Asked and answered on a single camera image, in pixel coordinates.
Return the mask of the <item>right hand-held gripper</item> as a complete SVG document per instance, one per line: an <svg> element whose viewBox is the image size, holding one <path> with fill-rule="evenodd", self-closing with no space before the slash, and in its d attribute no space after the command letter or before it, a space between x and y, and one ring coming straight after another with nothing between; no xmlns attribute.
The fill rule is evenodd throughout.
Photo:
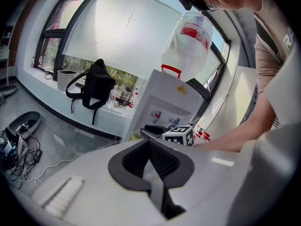
<svg viewBox="0 0 301 226"><path fill-rule="evenodd" d="M161 138L186 146L194 145L192 126L176 126L168 129L163 126L145 125L144 128L140 129L140 133L143 137Z"/></svg>

